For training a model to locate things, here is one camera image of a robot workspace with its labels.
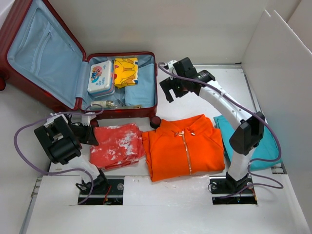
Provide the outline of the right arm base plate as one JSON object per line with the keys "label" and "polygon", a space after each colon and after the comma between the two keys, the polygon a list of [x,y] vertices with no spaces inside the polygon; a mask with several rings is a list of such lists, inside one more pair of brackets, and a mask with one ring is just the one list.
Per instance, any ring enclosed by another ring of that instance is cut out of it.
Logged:
{"label": "right arm base plate", "polygon": [[212,194],[213,205],[257,205],[254,188],[244,187],[252,183],[251,177],[246,182],[233,188],[225,176],[212,176],[208,184],[208,190]]}

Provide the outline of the white first aid box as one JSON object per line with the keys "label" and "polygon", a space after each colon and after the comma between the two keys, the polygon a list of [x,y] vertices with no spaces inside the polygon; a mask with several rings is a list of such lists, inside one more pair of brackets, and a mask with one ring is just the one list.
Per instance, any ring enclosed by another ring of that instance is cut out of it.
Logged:
{"label": "white first aid box", "polygon": [[114,67],[108,60],[91,66],[88,94],[94,98],[112,95],[115,92]]}

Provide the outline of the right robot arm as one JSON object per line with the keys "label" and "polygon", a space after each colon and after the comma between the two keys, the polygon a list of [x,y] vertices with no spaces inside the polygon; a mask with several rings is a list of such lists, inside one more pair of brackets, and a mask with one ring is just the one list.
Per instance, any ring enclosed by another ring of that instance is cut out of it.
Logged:
{"label": "right robot arm", "polygon": [[191,60],[186,57],[180,61],[160,62],[158,67],[169,77],[160,83],[168,102],[193,92],[210,103],[231,124],[234,129],[229,139],[233,149],[232,161],[221,182],[216,186],[220,194],[234,194],[248,185],[248,165],[251,157],[264,135],[264,115],[260,112],[249,113],[235,105],[235,100],[227,96],[224,89],[216,81],[215,76],[207,70],[198,72]]}

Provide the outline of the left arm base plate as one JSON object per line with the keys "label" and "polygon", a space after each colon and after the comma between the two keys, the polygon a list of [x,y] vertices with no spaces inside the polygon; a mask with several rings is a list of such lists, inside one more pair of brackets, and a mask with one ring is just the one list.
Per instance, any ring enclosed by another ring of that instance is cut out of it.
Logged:
{"label": "left arm base plate", "polygon": [[78,204],[80,205],[122,205],[124,192],[124,177],[108,177],[109,188],[104,191],[94,189],[89,198],[82,202],[88,195],[87,192],[79,192]]}

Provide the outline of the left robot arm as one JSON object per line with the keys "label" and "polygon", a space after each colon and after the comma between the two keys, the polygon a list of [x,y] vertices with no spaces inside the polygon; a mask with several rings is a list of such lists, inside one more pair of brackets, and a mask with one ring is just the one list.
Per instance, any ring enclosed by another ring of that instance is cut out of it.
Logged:
{"label": "left robot arm", "polygon": [[72,123],[68,115],[64,114],[48,118],[44,125],[34,130],[52,163],[82,169],[82,181],[76,186],[84,195],[104,194],[110,188],[103,171],[81,153],[82,144],[99,145],[94,130],[94,125]]}

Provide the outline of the small gold cap bottle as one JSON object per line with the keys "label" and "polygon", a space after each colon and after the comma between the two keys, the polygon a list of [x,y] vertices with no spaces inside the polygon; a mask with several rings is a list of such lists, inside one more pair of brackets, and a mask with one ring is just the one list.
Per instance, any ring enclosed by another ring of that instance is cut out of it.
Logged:
{"label": "small gold cap bottle", "polygon": [[119,108],[119,105],[117,103],[115,103],[114,101],[107,100],[106,101],[106,107],[108,109],[117,109],[117,108]]}

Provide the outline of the yellow cartoon cloth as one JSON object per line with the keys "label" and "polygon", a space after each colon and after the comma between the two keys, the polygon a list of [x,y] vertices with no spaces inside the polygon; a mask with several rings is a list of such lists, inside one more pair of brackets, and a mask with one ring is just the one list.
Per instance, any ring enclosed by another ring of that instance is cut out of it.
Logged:
{"label": "yellow cartoon cloth", "polygon": [[121,89],[138,84],[138,59],[116,58],[114,60],[114,86]]}

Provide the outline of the light blue cloth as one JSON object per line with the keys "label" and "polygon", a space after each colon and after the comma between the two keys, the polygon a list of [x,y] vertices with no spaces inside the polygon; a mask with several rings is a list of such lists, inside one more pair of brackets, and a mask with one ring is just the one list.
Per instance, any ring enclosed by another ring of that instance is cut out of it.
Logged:
{"label": "light blue cloth", "polygon": [[148,64],[138,69],[138,84],[125,87],[126,106],[141,105],[150,108],[155,105],[155,67]]}

